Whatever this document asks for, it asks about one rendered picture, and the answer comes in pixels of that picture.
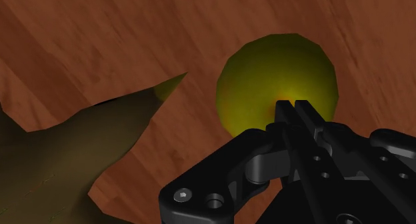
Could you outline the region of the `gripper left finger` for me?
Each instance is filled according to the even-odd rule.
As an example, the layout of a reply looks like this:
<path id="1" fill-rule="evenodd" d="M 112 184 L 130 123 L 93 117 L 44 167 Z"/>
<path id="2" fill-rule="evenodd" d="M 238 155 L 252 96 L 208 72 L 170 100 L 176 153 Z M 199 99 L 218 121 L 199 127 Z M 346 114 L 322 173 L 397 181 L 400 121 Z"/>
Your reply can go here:
<path id="1" fill-rule="evenodd" d="M 275 178 L 289 176 L 290 159 L 272 123 L 247 129 L 159 193 L 162 224 L 234 224 L 235 214 Z"/>

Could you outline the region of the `yellow-green round fruit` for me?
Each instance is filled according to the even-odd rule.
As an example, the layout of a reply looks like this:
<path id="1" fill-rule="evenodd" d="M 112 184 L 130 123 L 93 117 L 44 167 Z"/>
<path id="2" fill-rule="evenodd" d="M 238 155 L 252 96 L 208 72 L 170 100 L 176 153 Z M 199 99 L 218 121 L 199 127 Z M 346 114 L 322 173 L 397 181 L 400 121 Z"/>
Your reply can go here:
<path id="1" fill-rule="evenodd" d="M 326 121 L 339 91 L 335 67 L 320 45 L 296 34 L 272 34 L 246 43 L 226 61 L 217 80 L 216 109 L 233 137 L 264 129 L 278 100 L 308 100 Z"/>

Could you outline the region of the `olive star-shaped object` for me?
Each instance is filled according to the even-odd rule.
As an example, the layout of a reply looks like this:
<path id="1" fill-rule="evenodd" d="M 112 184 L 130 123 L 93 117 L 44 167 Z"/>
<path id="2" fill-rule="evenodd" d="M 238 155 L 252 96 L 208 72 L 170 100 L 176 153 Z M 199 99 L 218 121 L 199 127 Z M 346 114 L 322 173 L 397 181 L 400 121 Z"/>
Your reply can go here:
<path id="1" fill-rule="evenodd" d="M 132 224 L 90 198 L 182 81 L 116 97 L 47 129 L 25 131 L 0 105 L 0 224 Z"/>

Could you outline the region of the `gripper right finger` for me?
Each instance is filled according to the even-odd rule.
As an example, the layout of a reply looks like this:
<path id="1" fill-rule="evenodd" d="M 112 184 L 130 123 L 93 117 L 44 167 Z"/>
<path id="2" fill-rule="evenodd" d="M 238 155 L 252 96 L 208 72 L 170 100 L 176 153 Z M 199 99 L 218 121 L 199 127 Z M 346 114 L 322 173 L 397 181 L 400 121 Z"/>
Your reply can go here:
<path id="1" fill-rule="evenodd" d="M 369 139 L 341 123 L 326 122 L 306 100 L 296 100 L 295 110 L 308 128 L 315 130 L 342 156 L 352 159 L 357 169 L 407 219 L 416 219 L 416 172 L 383 147 L 371 146 Z"/>

